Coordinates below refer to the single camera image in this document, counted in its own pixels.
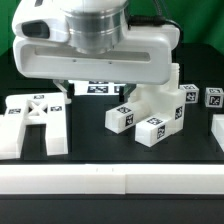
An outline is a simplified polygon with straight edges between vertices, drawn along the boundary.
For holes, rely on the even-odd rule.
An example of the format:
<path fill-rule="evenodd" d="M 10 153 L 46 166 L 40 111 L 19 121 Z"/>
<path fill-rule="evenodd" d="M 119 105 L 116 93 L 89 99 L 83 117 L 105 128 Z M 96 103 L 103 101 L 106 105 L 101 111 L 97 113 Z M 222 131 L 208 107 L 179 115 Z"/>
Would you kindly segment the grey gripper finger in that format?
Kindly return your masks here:
<path fill-rule="evenodd" d="M 120 87 L 120 101 L 124 102 L 130 94 L 135 90 L 135 84 L 125 84 L 124 86 Z"/>
<path fill-rule="evenodd" d="M 74 84 L 68 80 L 54 80 L 53 83 L 56 87 L 63 92 L 68 99 L 72 99 L 74 96 Z"/>

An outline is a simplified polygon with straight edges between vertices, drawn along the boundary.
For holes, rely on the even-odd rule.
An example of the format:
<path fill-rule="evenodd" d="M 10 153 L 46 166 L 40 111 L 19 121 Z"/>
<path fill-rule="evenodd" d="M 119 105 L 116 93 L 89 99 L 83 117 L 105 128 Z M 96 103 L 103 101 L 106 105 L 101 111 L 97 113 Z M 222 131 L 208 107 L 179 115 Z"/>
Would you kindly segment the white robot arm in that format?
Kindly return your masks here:
<path fill-rule="evenodd" d="M 26 77 L 162 85 L 180 28 L 129 13 L 130 0 L 21 0 L 14 60 Z"/>

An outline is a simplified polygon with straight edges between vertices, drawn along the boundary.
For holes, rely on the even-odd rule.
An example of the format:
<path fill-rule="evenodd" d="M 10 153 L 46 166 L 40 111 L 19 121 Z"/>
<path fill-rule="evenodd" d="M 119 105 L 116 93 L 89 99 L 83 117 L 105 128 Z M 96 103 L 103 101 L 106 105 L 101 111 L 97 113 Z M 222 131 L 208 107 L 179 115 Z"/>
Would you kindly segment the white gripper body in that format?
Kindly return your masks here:
<path fill-rule="evenodd" d="M 13 53 L 26 77 L 161 85 L 180 31 L 126 6 L 20 6 Z"/>

